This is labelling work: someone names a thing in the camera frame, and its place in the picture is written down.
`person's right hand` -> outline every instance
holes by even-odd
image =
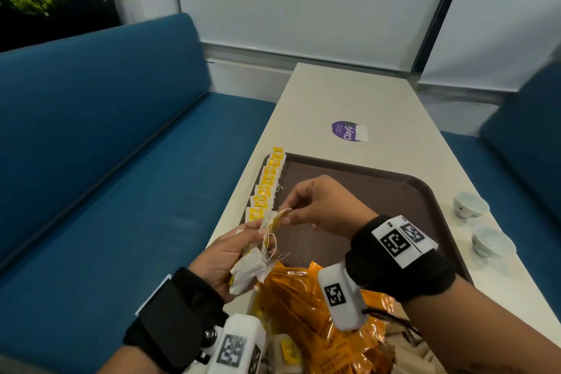
[[[279,211],[292,208],[281,225],[313,224],[338,236],[352,237],[377,214],[335,179],[323,175],[298,183]]]

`black wrist strap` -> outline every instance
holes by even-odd
[[[140,348],[170,374],[183,372],[200,351],[203,332],[224,326],[220,295],[186,268],[165,281],[140,309],[123,343]]]
[[[372,234],[389,219],[372,219],[352,238],[345,262],[353,281],[362,288],[389,294],[401,303],[450,288],[456,279],[454,265],[436,250],[424,253],[405,268],[396,263]]]

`hand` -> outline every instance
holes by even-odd
[[[204,279],[218,294],[224,299],[225,303],[231,302],[236,297],[230,294],[228,279],[230,269],[238,261],[242,250],[249,244],[259,244],[263,241],[265,231],[259,231],[263,219],[254,220],[236,226],[230,232],[216,238],[206,250],[204,250],[189,265],[189,270],[198,277]],[[255,286],[250,284],[246,291]]]
[[[377,214],[335,179],[323,175],[298,183],[279,211],[293,208],[281,225],[313,224],[338,236],[352,237]]]

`sofa backrest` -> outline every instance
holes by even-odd
[[[561,64],[534,75],[480,133],[561,222]]]
[[[187,14],[0,54],[0,269],[209,86]]]

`sofa seat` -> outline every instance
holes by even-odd
[[[99,369],[162,278],[205,248],[274,107],[205,94],[17,260],[0,277],[0,354]]]
[[[482,139],[449,132],[442,135],[561,320],[561,228],[555,218]]]

